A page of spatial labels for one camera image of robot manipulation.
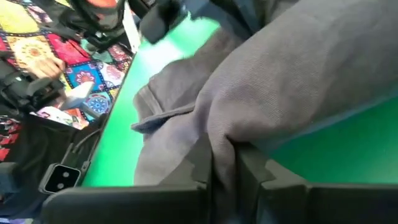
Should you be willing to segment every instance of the hand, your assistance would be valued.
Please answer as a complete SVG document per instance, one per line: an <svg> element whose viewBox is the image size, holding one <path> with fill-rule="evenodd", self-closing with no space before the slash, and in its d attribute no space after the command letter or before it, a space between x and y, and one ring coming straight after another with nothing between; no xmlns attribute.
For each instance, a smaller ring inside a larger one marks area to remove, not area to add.
<svg viewBox="0 0 398 224"><path fill-rule="evenodd" d="M28 64L28 72L33 73L37 78L59 78L65 70L65 62L52 57L38 57Z"/></svg>

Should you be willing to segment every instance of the gray fabric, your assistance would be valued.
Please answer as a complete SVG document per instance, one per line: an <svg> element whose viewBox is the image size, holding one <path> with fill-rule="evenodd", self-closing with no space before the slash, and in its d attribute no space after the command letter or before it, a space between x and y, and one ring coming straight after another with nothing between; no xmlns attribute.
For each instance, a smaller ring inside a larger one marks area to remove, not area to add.
<svg viewBox="0 0 398 224"><path fill-rule="evenodd" d="M140 122L132 128L151 133L170 117L191 112L210 75L241 44L242 40L219 29L194 56L164 67L134 97Z"/></svg>
<svg viewBox="0 0 398 224"><path fill-rule="evenodd" d="M233 141L288 138L396 90L397 9L396 0L301 0L223 60L193 111L149 128L135 183L158 184L208 133L223 184L217 215L231 217ZM183 91L161 74L161 95Z"/></svg>

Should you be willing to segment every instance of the patchwork fabric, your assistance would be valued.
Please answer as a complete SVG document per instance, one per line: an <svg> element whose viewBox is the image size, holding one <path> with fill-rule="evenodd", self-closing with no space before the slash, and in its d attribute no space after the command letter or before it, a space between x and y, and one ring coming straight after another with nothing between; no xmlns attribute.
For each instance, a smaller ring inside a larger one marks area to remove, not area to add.
<svg viewBox="0 0 398 224"><path fill-rule="evenodd" d="M66 1L57 2L67 6ZM60 79L65 90L93 81L95 87L86 104L99 113L109 111L131 63L130 56L115 45L107 52L91 57L78 43L72 40L62 42L58 35L39 29L38 24L51 19L30 0L0 0L0 5L0 50L14 52L9 59L11 63L25 69L36 57L54 55L67 65ZM76 116L76 110L68 113ZM79 113L85 120L92 120L85 113Z"/></svg>

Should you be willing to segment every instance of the green mat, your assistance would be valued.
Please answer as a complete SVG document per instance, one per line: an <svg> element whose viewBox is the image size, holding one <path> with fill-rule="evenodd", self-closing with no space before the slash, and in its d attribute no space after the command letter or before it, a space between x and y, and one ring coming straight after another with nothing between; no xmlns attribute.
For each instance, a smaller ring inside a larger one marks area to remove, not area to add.
<svg viewBox="0 0 398 224"><path fill-rule="evenodd" d="M158 44L142 44L115 102L84 186L133 185L142 148L142 135L130 129L138 121L133 96L169 62L192 55L217 28L217 23L206 19L185 20ZM398 99L394 99L290 141L272 156L313 182L396 183L397 114Z"/></svg>
<svg viewBox="0 0 398 224"><path fill-rule="evenodd" d="M156 45L142 43L116 99L84 186L133 185L143 146L142 135L130 128L138 122L132 105L134 95L168 63L193 55L217 28L217 23L207 19L185 19Z"/></svg>

